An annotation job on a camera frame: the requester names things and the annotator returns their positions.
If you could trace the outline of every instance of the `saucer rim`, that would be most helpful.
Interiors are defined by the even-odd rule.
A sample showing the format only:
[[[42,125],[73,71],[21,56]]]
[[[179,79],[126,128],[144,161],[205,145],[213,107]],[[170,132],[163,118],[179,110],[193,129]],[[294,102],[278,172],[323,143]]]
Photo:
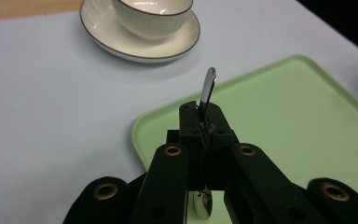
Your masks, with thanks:
[[[104,50],[122,58],[122,59],[126,59],[126,60],[129,60],[129,61],[133,61],[133,62],[137,62],[137,63],[165,63],[165,62],[169,62],[169,61],[172,61],[172,60],[175,60],[181,56],[183,56],[184,54],[186,54],[187,52],[189,52],[191,49],[194,48],[194,46],[199,42],[200,40],[200,33],[201,33],[201,29],[200,29],[200,21],[197,17],[197,15],[194,13],[193,10],[190,9],[190,12],[191,12],[191,16],[194,16],[194,18],[196,19],[197,21],[197,26],[198,26],[198,36],[197,38],[195,39],[194,43],[186,50],[184,51],[180,51],[179,53],[177,54],[173,54],[173,55],[170,55],[170,56],[164,56],[164,57],[144,57],[144,56],[136,56],[136,55],[133,55],[133,54],[129,54],[129,53],[126,53],[126,52],[122,52],[122,51],[119,51],[119,50],[116,50],[116,49],[113,49],[109,46],[107,46],[106,44],[104,44],[103,41],[101,41],[99,38],[97,38],[96,36],[94,36],[91,31],[88,29],[88,27],[86,26],[85,22],[84,22],[84,18],[82,16],[82,11],[83,11],[83,8],[84,8],[84,5],[87,1],[91,1],[91,0],[83,0],[82,4],[81,4],[81,7],[80,7],[80,10],[79,10],[79,16],[80,16],[80,20],[81,20],[81,23],[83,25],[83,27],[85,28],[85,30],[89,33],[89,35],[92,37],[92,39],[94,41],[97,42],[97,44],[102,47]]]

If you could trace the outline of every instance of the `cup rim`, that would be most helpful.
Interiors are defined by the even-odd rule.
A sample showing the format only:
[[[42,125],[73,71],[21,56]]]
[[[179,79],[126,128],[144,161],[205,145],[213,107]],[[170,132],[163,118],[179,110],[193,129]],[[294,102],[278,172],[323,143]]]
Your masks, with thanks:
[[[143,10],[138,9],[136,7],[132,7],[130,5],[127,5],[123,0],[117,0],[117,1],[119,3],[121,3],[121,4],[123,4],[125,7],[129,7],[130,9],[139,11],[141,13],[148,14],[148,15],[154,15],[154,16],[164,16],[164,17],[177,16],[177,15],[184,14],[184,13],[188,12],[191,9],[191,7],[193,6],[193,0],[190,0],[191,4],[188,6],[188,8],[186,10],[180,11],[178,13],[173,13],[173,14],[158,14],[158,13],[143,11]]]

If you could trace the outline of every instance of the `white cup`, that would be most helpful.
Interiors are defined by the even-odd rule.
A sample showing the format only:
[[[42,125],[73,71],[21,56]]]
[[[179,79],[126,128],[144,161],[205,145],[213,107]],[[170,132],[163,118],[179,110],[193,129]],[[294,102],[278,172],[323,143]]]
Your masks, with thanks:
[[[182,27],[193,0],[112,0],[112,4],[129,31],[146,40],[158,40]]]

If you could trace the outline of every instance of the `light green tray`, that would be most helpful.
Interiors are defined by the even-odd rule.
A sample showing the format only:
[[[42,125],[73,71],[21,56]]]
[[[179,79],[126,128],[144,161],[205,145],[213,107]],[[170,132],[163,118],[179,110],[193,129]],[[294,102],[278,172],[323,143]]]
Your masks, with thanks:
[[[178,129],[179,105],[199,98],[189,95],[136,121],[132,141],[146,168],[166,131]],[[358,101],[312,60],[297,55],[235,77],[215,87],[211,102],[241,142],[261,147],[292,182],[305,188],[330,177],[358,191]],[[222,198],[213,192],[207,222],[190,204],[187,223],[229,223]]]

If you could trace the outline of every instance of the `white table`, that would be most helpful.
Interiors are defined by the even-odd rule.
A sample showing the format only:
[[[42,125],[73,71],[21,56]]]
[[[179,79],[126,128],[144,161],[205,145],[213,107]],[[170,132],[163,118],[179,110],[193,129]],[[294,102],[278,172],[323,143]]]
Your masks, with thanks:
[[[142,174],[133,122],[199,91],[210,66],[222,81],[304,54],[358,97],[358,48],[297,1],[195,1],[193,10],[199,43],[163,64],[105,52],[78,12],[0,21],[0,223],[61,223],[90,181]]]

